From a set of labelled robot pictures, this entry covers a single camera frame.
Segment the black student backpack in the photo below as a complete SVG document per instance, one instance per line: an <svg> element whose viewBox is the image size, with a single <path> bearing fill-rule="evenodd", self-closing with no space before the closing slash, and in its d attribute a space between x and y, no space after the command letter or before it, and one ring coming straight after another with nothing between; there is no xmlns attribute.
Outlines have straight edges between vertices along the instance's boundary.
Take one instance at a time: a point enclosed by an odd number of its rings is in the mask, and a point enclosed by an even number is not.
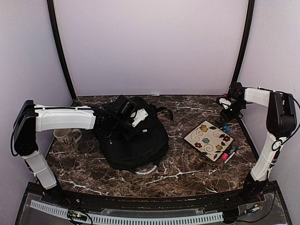
<svg viewBox="0 0 300 225"><path fill-rule="evenodd" d="M93 129L93 134L99 142L102 154L113 169L138 173L139 167L152 164L153 167L147 171L147 173L152 173L169 150L169 137L158 118L158 113L167 111L172 120L173 112L166 107L149 104L142 97L128 98L123 95L111 103L102 104L102 106L106 107L112 103L120 104L125 100L132 100L138 109L144 108L148 113L148 117L136 127L141 130L141 134L129 141L121 134L104 128Z"/></svg>

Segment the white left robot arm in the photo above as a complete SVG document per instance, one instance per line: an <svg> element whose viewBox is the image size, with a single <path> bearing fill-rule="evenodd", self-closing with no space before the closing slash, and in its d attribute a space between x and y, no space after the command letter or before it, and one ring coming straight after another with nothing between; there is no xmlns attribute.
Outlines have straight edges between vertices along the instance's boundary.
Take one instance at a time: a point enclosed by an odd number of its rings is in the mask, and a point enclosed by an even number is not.
<svg viewBox="0 0 300 225"><path fill-rule="evenodd" d="M39 150L36 133L55 129L104 128L112 130L114 125L123 125L132 131L148 117L144 108L138 109L132 100L106 107L100 106L44 106L32 100L24 102L13 125L10 148L14 157L21 156L32 170L48 197L55 204L66 201L66 193L57 186L59 182Z"/></svg>

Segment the blue capped black marker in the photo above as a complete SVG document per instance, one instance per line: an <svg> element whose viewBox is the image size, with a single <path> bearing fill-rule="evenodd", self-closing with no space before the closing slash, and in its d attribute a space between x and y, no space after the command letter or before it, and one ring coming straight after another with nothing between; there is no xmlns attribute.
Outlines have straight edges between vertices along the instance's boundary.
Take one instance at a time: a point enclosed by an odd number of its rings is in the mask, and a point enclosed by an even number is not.
<svg viewBox="0 0 300 225"><path fill-rule="evenodd" d="M227 125L225 125L225 123L223 123L222 121L215 120L215 123L216 123L216 125L218 126L219 129L224 130L226 132L230 131L230 128Z"/></svg>

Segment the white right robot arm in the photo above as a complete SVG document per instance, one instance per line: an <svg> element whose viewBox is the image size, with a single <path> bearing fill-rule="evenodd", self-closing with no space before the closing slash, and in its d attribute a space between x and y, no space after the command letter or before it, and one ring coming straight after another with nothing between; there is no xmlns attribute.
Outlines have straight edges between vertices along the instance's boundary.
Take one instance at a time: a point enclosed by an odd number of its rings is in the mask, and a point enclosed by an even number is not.
<svg viewBox="0 0 300 225"><path fill-rule="evenodd" d="M266 140L249 175L254 183L266 181L283 146L300 128L296 116L296 108L300 104L291 93L261 87L244 87L240 82L232 83L229 93L217 98L216 103L222 107L222 122L241 117L241 111L247 105L258 105L266 109Z"/></svg>

